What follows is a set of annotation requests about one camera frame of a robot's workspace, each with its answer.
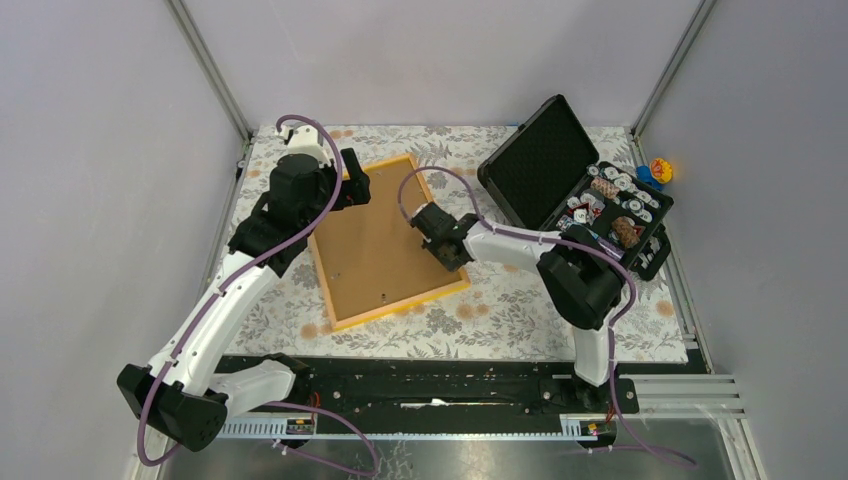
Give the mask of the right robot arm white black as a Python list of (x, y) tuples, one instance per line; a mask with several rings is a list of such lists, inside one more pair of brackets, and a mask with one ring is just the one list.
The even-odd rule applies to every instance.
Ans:
[(623, 289), (635, 284), (591, 234), (520, 229), (477, 212), (457, 218), (434, 202), (406, 219), (421, 233), (423, 249), (449, 271), (490, 262), (538, 275), (554, 309), (574, 329), (575, 402), (589, 412), (621, 413), (612, 327), (632, 306), (621, 301)]

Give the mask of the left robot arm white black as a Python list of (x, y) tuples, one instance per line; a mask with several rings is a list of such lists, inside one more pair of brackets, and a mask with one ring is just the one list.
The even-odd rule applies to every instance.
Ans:
[(310, 229), (329, 211), (365, 205), (370, 179), (352, 148), (333, 161), (289, 151), (269, 175), (269, 188), (236, 228), (208, 290), (169, 343), (147, 365), (128, 364), (117, 385), (141, 428), (151, 427), (198, 452), (225, 422), (277, 402), (296, 411), (309, 401), (303, 367), (266, 355), (234, 373), (217, 370), (247, 315), (305, 250)]

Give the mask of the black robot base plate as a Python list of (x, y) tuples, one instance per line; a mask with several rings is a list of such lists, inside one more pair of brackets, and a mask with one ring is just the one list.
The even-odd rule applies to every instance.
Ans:
[[(569, 362), (381, 360), (292, 357), (296, 381), (287, 404), (317, 405), (336, 419), (313, 415), (320, 434), (347, 434), (352, 426), (380, 434), (554, 434), (563, 416), (603, 420), (574, 395)], [(640, 410), (634, 383), (617, 379), (624, 414)]]

